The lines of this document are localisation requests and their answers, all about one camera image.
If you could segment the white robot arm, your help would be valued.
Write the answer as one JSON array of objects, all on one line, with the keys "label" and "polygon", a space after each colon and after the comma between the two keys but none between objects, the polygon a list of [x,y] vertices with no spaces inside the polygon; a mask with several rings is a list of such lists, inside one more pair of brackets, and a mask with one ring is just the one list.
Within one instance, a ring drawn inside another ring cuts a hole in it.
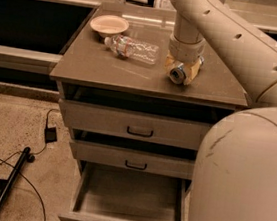
[{"label": "white robot arm", "polygon": [[188,221],[277,221],[277,42],[219,0],[170,2],[175,42],[197,30],[251,98],[203,139]]}]

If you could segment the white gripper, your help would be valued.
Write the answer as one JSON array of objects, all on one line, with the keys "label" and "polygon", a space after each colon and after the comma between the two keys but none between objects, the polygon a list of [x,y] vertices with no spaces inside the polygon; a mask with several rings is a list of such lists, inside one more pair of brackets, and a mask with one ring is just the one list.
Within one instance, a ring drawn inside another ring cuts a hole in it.
[{"label": "white gripper", "polygon": [[196,42],[195,44],[187,44],[178,41],[174,35],[171,35],[169,38],[168,47],[170,53],[167,53],[164,63],[165,72],[167,74],[171,72],[171,70],[174,68],[174,65],[176,64],[176,60],[185,63],[185,80],[183,81],[183,84],[190,85],[196,75],[199,73],[200,67],[202,65],[199,57],[203,54],[204,49],[205,39],[202,39],[200,42]]}]

